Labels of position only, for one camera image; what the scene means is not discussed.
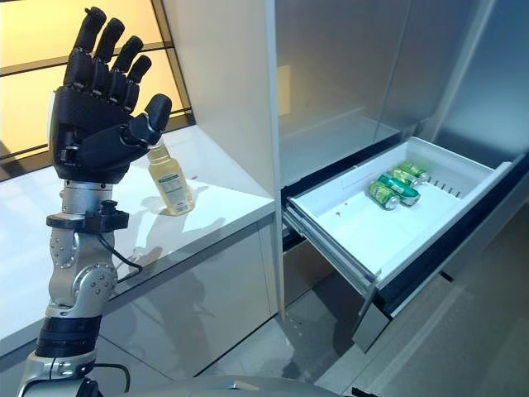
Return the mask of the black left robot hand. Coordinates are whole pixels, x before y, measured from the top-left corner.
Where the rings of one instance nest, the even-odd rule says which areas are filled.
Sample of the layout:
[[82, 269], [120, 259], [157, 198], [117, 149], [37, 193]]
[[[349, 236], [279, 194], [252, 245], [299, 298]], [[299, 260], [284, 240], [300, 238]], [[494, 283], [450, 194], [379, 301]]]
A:
[[60, 179], [117, 184], [131, 162], [155, 146], [166, 128], [171, 99], [157, 93], [134, 115], [140, 83], [151, 67], [143, 43], [131, 36], [115, 55], [125, 30], [97, 7], [87, 9], [61, 86], [55, 90], [49, 148]]

